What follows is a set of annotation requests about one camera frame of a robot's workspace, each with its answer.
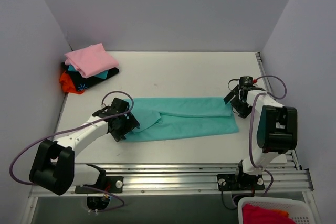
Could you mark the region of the teal t shirt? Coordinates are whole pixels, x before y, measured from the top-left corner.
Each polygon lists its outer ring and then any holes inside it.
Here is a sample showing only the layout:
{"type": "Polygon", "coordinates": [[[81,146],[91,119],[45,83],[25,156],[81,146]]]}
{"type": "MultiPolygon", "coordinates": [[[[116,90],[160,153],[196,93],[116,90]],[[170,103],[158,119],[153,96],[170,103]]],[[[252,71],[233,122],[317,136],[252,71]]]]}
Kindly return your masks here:
{"type": "Polygon", "coordinates": [[[221,97],[135,98],[131,112],[140,126],[125,136],[130,143],[239,132],[231,106],[221,97]]]}

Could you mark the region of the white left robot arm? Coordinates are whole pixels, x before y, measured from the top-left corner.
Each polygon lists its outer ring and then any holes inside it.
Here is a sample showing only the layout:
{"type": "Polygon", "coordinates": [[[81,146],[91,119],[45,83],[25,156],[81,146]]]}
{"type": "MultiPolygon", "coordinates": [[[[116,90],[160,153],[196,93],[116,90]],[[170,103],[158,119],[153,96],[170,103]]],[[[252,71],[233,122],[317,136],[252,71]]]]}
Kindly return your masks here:
{"type": "Polygon", "coordinates": [[[98,138],[110,134],[119,142],[140,123],[131,113],[133,101],[114,98],[94,112],[83,125],[64,133],[54,141],[43,140],[37,149],[29,180],[35,185],[63,195],[70,187],[88,186],[94,192],[104,191],[111,183],[106,171],[93,164],[76,164],[75,159],[98,138]]]}

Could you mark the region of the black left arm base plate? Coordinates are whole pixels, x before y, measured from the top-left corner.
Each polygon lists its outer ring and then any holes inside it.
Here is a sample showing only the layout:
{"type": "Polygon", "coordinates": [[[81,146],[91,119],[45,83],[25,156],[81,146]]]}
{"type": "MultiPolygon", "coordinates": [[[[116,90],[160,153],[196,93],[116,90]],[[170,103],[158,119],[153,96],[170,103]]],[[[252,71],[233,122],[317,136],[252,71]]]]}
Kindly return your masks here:
{"type": "Polygon", "coordinates": [[[123,176],[107,176],[101,175],[99,176],[97,182],[93,185],[85,185],[84,186],[76,186],[75,193],[76,194],[93,194],[98,193],[98,191],[94,190],[99,189],[103,191],[107,191],[109,193],[121,193],[123,192],[123,176]]]}

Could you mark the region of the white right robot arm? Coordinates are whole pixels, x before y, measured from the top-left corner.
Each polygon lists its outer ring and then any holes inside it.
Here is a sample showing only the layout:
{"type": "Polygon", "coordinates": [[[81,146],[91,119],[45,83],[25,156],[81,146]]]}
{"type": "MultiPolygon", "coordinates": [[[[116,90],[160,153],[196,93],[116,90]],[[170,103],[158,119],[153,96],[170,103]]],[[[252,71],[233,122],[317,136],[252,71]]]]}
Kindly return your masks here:
{"type": "Polygon", "coordinates": [[[249,154],[242,160],[241,170],[233,175],[236,187],[244,189],[252,176],[261,175],[279,155],[294,150],[298,142],[298,111],[274,100],[257,86],[237,85],[226,97],[238,116],[250,116],[249,154]]]}

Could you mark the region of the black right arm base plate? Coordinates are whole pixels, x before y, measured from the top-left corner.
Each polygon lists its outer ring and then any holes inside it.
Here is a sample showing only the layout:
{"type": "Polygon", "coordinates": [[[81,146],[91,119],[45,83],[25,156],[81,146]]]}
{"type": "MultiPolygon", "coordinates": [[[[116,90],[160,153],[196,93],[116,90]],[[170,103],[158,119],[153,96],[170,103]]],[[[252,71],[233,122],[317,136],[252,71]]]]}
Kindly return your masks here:
{"type": "Polygon", "coordinates": [[[235,175],[217,174],[218,190],[221,191],[243,191],[243,190],[264,190],[265,184],[261,175],[235,175]]]}

